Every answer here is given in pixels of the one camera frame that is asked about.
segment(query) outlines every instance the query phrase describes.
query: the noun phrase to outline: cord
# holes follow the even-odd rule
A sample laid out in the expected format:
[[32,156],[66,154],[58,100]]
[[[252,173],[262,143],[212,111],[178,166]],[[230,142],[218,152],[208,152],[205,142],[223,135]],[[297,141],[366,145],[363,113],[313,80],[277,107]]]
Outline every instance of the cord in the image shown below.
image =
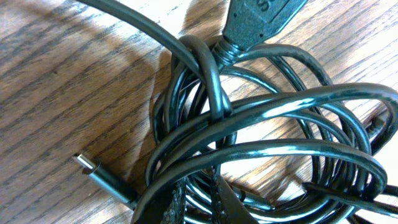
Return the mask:
[[[359,209],[398,218],[397,207],[374,201],[380,194],[398,197],[398,188],[387,185],[386,171],[373,158],[397,131],[398,93],[371,83],[334,85],[308,52],[291,45],[262,44],[280,32],[305,1],[273,2],[269,10],[268,1],[231,0],[223,35],[206,41],[192,35],[177,40],[113,0],[79,1],[130,23],[172,52],[172,77],[151,117],[157,146],[145,171],[145,193],[138,197],[125,191],[123,180],[114,180],[106,172],[112,181],[104,182],[94,165],[87,167],[87,158],[75,156],[94,181],[134,209],[131,223],[367,222],[355,215]],[[321,87],[308,90],[284,57],[309,68]],[[257,58],[268,59],[297,92],[281,92],[261,75],[234,66]],[[231,102],[221,87],[220,74],[243,78],[269,94]],[[195,85],[198,89],[187,106]],[[387,110],[366,126],[342,103],[360,99],[380,100]],[[201,113],[207,100],[210,110]],[[320,108],[336,114],[341,128],[326,119]],[[281,116],[296,119],[306,139],[236,144],[239,129]],[[318,126],[322,140],[315,139],[310,123]],[[208,147],[212,142],[216,150]],[[313,174],[311,182],[302,184],[305,193],[282,205],[231,186],[220,174],[225,162],[285,155],[311,156]],[[322,169],[321,157],[325,158]],[[186,201],[195,209],[187,210]]]

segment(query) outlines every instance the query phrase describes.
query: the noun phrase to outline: coiled cable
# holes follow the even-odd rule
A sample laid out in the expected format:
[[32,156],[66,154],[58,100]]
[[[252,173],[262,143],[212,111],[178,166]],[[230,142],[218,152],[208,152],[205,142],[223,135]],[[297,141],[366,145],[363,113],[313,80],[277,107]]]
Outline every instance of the coiled cable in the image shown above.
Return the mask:
[[[148,213],[155,214],[154,210],[161,210],[162,223],[336,223],[345,218],[363,223],[355,215],[359,209],[397,218],[397,207],[374,201],[380,194],[398,197],[398,188],[387,185],[385,170],[373,158],[398,128],[395,90],[370,83],[334,85],[315,58],[291,45],[258,44],[248,50],[225,36],[202,41],[186,35],[177,40],[116,1],[81,2],[132,24],[172,52],[172,77],[151,117],[157,146],[145,171],[147,190],[137,201],[132,223],[148,223],[155,216]],[[321,87],[308,90],[283,57],[304,64]],[[281,92],[262,75],[234,66],[257,58],[268,59],[297,92]],[[231,102],[221,87],[220,74],[243,78],[269,94]],[[377,118],[382,121],[377,127],[367,129],[342,103],[360,99],[385,104],[387,110]],[[207,100],[210,110],[202,113]],[[336,114],[342,128],[326,119],[320,108]],[[281,116],[296,119],[306,139],[235,143],[238,130]],[[315,139],[310,123],[318,126],[322,140]],[[208,147],[212,142],[215,150]],[[313,174],[311,182],[302,185],[306,193],[282,205],[229,186],[220,174],[224,162],[285,155],[312,156]],[[325,158],[322,169],[320,157]],[[164,194],[171,196],[161,199]],[[185,201],[200,212],[185,211]]]

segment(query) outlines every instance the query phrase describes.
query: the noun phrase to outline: brown wood tabletop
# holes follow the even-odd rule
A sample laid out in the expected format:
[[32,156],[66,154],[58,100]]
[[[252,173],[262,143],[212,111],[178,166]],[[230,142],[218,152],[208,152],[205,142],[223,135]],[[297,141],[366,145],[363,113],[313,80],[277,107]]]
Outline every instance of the brown wood tabletop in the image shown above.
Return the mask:
[[[176,37],[219,35],[229,1],[122,1]],[[334,83],[381,83],[398,90],[398,1],[309,0],[268,43],[298,46]],[[170,78],[170,52],[125,22],[72,0],[0,1],[0,223],[129,223],[132,212],[81,175],[76,152],[100,159],[144,191],[155,144],[149,115]],[[288,59],[309,88],[319,86]],[[267,60],[242,64],[284,91],[288,81]],[[231,100],[265,93],[222,76]],[[377,101],[347,101],[365,121]],[[336,121],[332,114],[327,116]],[[303,138],[290,119],[246,128],[238,141]],[[376,156],[398,185],[398,136]],[[269,198],[302,194],[308,157],[273,157],[223,165],[230,182]],[[391,197],[383,202],[398,205]],[[397,220],[371,212],[375,223]]]

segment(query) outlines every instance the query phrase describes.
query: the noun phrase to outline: wood grain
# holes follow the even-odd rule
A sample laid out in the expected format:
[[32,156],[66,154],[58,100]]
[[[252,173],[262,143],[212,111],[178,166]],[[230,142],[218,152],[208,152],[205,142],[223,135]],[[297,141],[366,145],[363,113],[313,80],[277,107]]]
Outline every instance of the wood grain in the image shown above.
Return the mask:
[[[180,37],[221,33],[229,1],[122,1]],[[0,223],[129,223],[131,211],[86,177],[70,156],[101,159],[141,192],[154,148],[149,115],[170,78],[170,52],[130,25],[75,1],[0,1]],[[398,2],[309,0],[268,43],[309,51],[334,83],[372,82],[398,90]],[[311,88],[313,75],[288,61]],[[284,91],[287,80],[266,60],[242,66]],[[232,100],[264,93],[222,77]],[[361,120],[381,108],[349,101]],[[332,114],[327,116],[335,121]],[[303,138],[292,120],[276,118],[239,131],[238,141]],[[395,137],[377,159],[398,184],[390,159]],[[275,157],[223,165],[230,182],[273,201],[301,194],[307,157]],[[395,198],[382,201],[398,204]],[[393,222],[364,213],[376,223]]]

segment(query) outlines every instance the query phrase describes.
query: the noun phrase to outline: plug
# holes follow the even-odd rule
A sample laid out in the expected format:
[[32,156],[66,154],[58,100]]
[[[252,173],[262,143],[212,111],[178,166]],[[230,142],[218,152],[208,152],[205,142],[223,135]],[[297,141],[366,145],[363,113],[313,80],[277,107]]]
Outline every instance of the plug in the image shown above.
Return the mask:
[[131,210],[135,209],[139,195],[126,181],[112,174],[101,163],[97,164],[83,154],[75,154],[72,159],[83,167],[82,173],[86,174],[99,187]]
[[241,50],[278,34],[307,0],[231,0],[224,37]]

